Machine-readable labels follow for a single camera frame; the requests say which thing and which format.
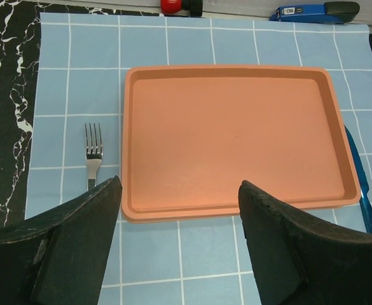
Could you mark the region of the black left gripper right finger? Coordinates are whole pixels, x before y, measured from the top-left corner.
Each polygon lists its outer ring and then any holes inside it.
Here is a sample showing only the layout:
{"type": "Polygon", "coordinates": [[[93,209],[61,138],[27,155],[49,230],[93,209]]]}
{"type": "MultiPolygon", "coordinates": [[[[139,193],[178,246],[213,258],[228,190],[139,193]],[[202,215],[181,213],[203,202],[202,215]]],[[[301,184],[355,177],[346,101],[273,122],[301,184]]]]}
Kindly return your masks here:
{"type": "Polygon", "coordinates": [[[249,181],[238,204],[262,304],[372,304],[372,234],[315,217],[249,181]]]}

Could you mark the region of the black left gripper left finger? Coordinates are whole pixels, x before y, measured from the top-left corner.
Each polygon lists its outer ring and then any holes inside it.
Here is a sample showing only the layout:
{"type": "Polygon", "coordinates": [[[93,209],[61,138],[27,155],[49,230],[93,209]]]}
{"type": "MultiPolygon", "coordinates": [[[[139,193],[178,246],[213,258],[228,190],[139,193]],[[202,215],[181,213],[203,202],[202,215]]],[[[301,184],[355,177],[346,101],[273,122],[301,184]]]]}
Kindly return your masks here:
{"type": "Polygon", "coordinates": [[[97,304],[120,210],[119,177],[0,229],[0,304],[97,304]]]}

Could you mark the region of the blue patterned knife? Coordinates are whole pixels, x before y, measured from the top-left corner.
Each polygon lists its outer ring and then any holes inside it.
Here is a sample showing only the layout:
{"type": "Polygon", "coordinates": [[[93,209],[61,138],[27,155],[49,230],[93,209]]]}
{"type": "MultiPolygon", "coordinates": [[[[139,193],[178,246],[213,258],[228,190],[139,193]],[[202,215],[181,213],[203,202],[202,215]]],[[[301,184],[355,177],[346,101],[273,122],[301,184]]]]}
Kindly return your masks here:
{"type": "Polygon", "coordinates": [[[360,184],[361,197],[359,200],[359,204],[361,208],[362,218],[364,221],[364,226],[366,228],[366,232],[372,234],[372,206],[368,198],[369,192],[368,180],[354,138],[352,137],[352,134],[349,131],[349,129],[346,126],[344,127],[360,184]]]}

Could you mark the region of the silver metal fork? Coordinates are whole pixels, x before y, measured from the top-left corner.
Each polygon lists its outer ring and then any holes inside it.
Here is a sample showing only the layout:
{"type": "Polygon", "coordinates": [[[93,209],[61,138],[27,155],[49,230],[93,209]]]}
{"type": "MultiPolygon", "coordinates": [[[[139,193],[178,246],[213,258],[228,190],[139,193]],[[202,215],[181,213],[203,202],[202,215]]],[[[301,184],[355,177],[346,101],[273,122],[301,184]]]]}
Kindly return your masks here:
{"type": "Polygon", "coordinates": [[[97,172],[102,164],[103,143],[100,123],[85,123],[87,190],[97,183],[97,172]]]}

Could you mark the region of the orange plastic tray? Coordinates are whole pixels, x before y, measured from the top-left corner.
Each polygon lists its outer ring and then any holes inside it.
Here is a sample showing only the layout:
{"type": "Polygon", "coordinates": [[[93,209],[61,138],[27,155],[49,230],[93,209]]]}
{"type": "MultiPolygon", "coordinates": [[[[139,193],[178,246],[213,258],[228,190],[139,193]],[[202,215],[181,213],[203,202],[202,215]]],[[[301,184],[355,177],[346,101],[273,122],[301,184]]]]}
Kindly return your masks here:
{"type": "Polygon", "coordinates": [[[361,196],[332,79],[314,67],[130,69],[121,176],[133,223],[238,214],[244,180],[300,209],[361,196]]]}

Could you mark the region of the blue checked tablecloth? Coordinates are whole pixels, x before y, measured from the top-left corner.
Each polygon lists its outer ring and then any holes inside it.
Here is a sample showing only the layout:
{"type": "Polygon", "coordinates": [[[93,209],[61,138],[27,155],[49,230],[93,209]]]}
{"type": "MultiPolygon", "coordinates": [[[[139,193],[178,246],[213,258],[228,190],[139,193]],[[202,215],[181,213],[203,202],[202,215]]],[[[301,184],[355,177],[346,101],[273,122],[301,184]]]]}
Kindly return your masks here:
{"type": "MultiPolygon", "coordinates": [[[[365,25],[41,14],[25,215],[86,191],[85,125],[100,123],[97,180],[120,174],[125,74],[161,64],[266,64],[329,71],[372,204],[372,52],[365,25]]],[[[259,304],[240,218],[119,219],[100,304],[259,304]]]]}

